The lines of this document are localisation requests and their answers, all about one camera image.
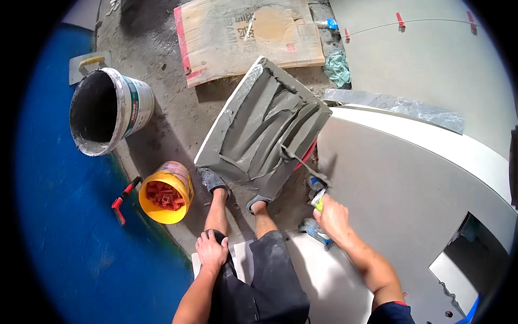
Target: red handle tool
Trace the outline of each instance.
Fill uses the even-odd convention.
[[[121,205],[122,205],[122,202],[124,201],[124,199],[126,197],[128,197],[128,195],[130,194],[130,192],[133,190],[133,188],[135,188],[137,186],[137,184],[139,182],[141,182],[142,179],[140,177],[136,177],[127,187],[126,189],[124,189],[124,191],[121,193],[121,195],[119,197],[117,197],[117,199],[115,199],[115,201],[113,202],[113,204],[111,204],[111,210],[113,211],[113,213],[115,214],[115,216],[117,217],[117,220],[119,221],[119,224],[121,226],[124,226],[124,224],[126,224],[126,220],[124,219],[124,216],[122,216],[122,213],[121,213]]]

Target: cardboard sheet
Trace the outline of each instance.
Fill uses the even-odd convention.
[[[189,88],[245,74],[259,55],[281,68],[325,63],[306,0],[193,0],[175,21]]]

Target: trowel handle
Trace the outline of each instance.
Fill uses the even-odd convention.
[[[79,62],[79,69],[84,67],[85,65],[94,64],[94,63],[104,63],[104,57],[92,57],[86,60]]]

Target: slipper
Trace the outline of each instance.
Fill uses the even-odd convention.
[[[214,171],[211,169],[200,167],[196,170],[198,176],[202,180],[202,185],[207,187],[207,190],[214,194],[214,190],[217,188],[224,188],[228,192],[228,197],[232,195],[230,188],[223,182],[221,177],[219,177]]]
[[[254,215],[254,213],[252,212],[252,205],[258,201],[264,201],[266,203],[266,206],[268,206],[269,203],[271,203],[271,199],[268,199],[266,197],[263,197],[261,195],[256,195],[254,198],[252,198],[251,200],[249,200],[247,202],[247,210],[249,213],[251,213],[252,215]]]

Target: blue floor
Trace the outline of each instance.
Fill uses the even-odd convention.
[[[190,261],[131,202],[119,226],[110,205],[126,178],[112,156],[87,157],[70,135],[68,60],[91,52],[93,37],[58,26],[28,85],[16,140],[20,228],[38,280],[66,322],[168,323],[193,281]]]

